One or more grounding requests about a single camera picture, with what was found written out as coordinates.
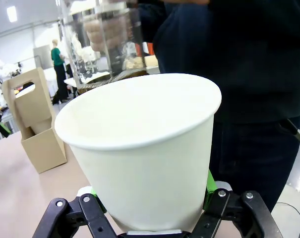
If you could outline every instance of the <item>ceiling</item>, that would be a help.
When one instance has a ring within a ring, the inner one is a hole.
[[[11,23],[6,9],[15,6],[17,21]],[[32,22],[53,21],[58,18],[55,0],[0,0],[0,33]]]

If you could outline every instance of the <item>green shirt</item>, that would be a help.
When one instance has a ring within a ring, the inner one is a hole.
[[[54,48],[51,51],[52,60],[54,61],[54,65],[61,65],[64,61],[60,58],[60,50],[58,48]]]

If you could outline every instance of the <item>paper cup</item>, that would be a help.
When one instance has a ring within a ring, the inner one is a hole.
[[[84,93],[55,128],[120,228],[186,231],[202,211],[220,102],[208,79],[147,75]]]

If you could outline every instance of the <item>white machine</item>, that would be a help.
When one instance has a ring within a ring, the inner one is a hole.
[[[16,74],[20,74],[20,67],[15,64],[5,64],[0,60],[0,109],[7,107],[7,103],[3,97],[1,83],[12,78]]]

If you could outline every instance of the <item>cardboard box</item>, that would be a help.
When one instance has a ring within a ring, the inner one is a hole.
[[[35,88],[16,97],[14,89],[28,82],[34,83]],[[42,68],[5,81],[2,91],[21,131],[22,146],[36,171],[42,173],[66,163],[64,143],[55,132],[56,115]]]

